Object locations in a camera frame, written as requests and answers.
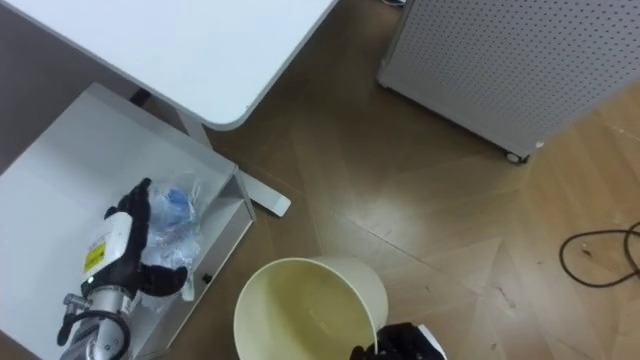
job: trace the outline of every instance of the beige trash bin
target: beige trash bin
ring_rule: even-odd
[[[376,341],[389,311],[376,273],[354,258],[288,258],[266,265],[236,304],[241,360],[348,360]]]

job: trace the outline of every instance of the table top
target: table top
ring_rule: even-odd
[[[337,0],[0,0],[209,127],[242,124]]]

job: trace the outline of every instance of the wall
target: wall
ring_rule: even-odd
[[[94,81],[136,89],[0,4],[0,173]]]

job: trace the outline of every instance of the bin rim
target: bin rim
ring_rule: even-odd
[[[360,261],[360,259],[355,258],[355,257],[349,257],[349,256],[327,256],[327,257],[333,257],[333,258],[346,258],[346,259],[353,259],[356,261]],[[238,314],[238,308],[240,306],[240,303],[242,302],[242,299],[245,296],[245,292],[247,290],[247,288],[249,287],[249,284],[256,278],[258,277],[261,273],[263,273],[264,271],[266,271],[268,268],[270,268],[271,266],[280,264],[280,263],[284,263],[284,262],[295,262],[295,261],[299,261],[299,262],[306,262],[306,263],[311,263],[314,265],[319,265],[322,268],[329,270],[331,273],[333,273],[334,275],[337,275],[344,284],[346,284],[350,289],[351,292],[353,292],[356,297],[358,298],[358,300],[360,301],[360,304],[362,304],[362,307],[364,308],[364,312],[367,315],[367,319],[369,319],[369,327],[371,328],[371,333],[372,333],[372,339],[373,339],[373,345],[374,345],[374,351],[377,354],[378,353],[378,335],[377,335],[377,331],[376,331],[376,326],[373,323],[373,318],[371,317],[371,312],[369,311],[369,309],[367,308],[367,303],[364,302],[364,300],[362,299],[362,296],[360,296],[360,293],[358,293],[358,291],[349,283],[349,281],[347,281],[347,279],[345,279],[344,276],[342,276],[339,272],[335,271],[334,269],[332,269],[331,267],[329,267],[328,265],[323,264],[320,261],[314,260],[314,259],[308,259],[308,258],[303,258],[303,257],[288,257],[288,258],[283,258],[283,259],[278,259],[278,260],[274,260],[264,266],[262,266],[258,271],[256,271],[253,275],[251,275],[251,277],[249,278],[249,280],[247,280],[247,282],[244,284],[244,286],[242,287],[242,291],[240,292],[240,295],[238,296],[238,300],[236,301],[236,306],[235,309],[233,311],[233,342],[236,345],[236,352],[240,352],[238,349],[238,322],[237,320],[237,314]]]

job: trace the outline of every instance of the wooden floor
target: wooden floor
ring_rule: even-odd
[[[247,123],[210,134],[292,206],[282,219],[259,211],[167,358],[236,359],[249,276],[281,257],[339,254],[383,278],[390,323],[425,324],[450,359],[639,359],[640,282],[584,288],[557,252],[571,234],[640,220],[640,86],[514,166],[377,86],[399,15],[342,0]],[[629,271],[616,237],[567,258],[593,281]]]

